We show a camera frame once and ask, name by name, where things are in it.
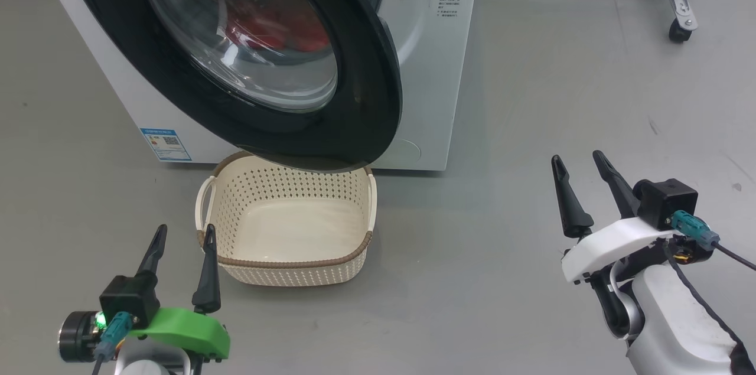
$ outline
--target empty basket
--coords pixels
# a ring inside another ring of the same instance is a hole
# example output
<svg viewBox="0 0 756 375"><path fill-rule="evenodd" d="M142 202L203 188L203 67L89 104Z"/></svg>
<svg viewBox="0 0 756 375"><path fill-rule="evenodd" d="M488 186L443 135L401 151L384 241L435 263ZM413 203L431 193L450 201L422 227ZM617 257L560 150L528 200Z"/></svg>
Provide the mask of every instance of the empty basket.
<svg viewBox="0 0 756 375"><path fill-rule="evenodd" d="M207 225L216 227L219 265L238 281L330 285L362 269L376 200L369 168L310 173L239 152L202 184L194 218L200 245Z"/></svg>

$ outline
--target black cable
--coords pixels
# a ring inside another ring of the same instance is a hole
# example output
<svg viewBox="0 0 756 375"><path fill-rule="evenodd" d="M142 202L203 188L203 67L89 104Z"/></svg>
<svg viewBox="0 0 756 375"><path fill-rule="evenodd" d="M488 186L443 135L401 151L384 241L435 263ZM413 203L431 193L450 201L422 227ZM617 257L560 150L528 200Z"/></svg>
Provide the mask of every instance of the black cable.
<svg viewBox="0 0 756 375"><path fill-rule="evenodd" d="M667 257L667 261L669 262L669 265L674 269L675 273L677 273L677 277L680 278L680 281L685 285L689 290L690 293L693 295L694 299L702 305L706 313L716 321L716 323L719 324L719 327L727 332L730 338L735 342L735 348L732 349L732 352L729 354L730 359L730 370L733 375L756 375L756 369L754 369L753 363L751 363L751 359L748 358L748 351L745 350L745 345L743 345L743 342L740 340L740 338L735 334L735 332L727 326L726 323L722 320L722 318L719 317L719 315L716 314L716 311L711 308L706 300L701 297L698 291L696 291L696 288L692 286L688 278L685 277L685 273L683 273L683 270L680 269L680 265L677 264L677 260L674 259L675 250L672 249L672 243L667 242L664 244L664 240L660 239L659 242L661 247L664 249L664 255Z"/></svg>
<svg viewBox="0 0 756 375"><path fill-rule="evenodd" d="M102 361L105 357L100 354L100 356L97 357L97 361L94 363L94 370L92 370L92 375L97 375L100 373L100 366L102 366Z"/></svg>
<svg viewBox="0 0 756 375"><path fill-rule="evenodd" d="M746 259L743 259L743 257L738 256L735 254L735 252L730 251L729 249L721 246L718 242L712 242L711 245L713 245L716 249L719 249L721 252L724 252L730 259L735 260L736 262L739 262L740 264L744 265L745 267L748 267L751 270L756 270L756 265L749 262Z"/></svg>

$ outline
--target black wheel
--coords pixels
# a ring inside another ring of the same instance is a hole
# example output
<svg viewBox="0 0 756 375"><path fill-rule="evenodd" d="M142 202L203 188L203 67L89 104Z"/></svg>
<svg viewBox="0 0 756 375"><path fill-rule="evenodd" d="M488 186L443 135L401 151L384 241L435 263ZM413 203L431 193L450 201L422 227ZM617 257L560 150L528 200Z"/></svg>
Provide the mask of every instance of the black wheel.
<svg viewBox="0 0 756 375"><path fill-rule="evenodd" d="M690 40L690 35L693 31L683 30L677 19L672 21L672 25L669 27L669 39L673 43L685 43Z"/></svg>

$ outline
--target washing machine door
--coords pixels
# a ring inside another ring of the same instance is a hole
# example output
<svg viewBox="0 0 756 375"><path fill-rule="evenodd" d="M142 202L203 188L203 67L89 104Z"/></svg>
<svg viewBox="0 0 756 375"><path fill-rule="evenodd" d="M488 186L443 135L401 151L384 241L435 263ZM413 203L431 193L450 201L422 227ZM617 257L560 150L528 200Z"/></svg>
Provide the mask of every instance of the washing machine door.
<svg viewBox="0 0 756 375"><path fill-rule="evenodd" d="M370 0L85 0L160 93L245 151L295 168L377 159L402 111Z"/></svg>

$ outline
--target white robotic arm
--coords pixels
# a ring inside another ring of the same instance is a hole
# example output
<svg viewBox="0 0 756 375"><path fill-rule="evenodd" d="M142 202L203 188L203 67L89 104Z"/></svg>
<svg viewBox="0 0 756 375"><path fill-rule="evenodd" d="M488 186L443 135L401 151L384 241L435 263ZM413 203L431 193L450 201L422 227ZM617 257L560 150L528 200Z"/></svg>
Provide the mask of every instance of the white robotic arm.
<svg viewBox="0 0 756 375"><path fill-rule="evenodd" d="M756 373L737 335L678 267L678 262L703 262L713 253L671 228L676 211L695 210L697 192L675 179L641 181L632 190L602 152L594 152L594 160L623 219L592 233L593 219L569 186L562 160L554 156L562 227L567 237L578 239L562 259L565 279L591 285L608 329L626 341L627 358L639 375Z"/></svg>

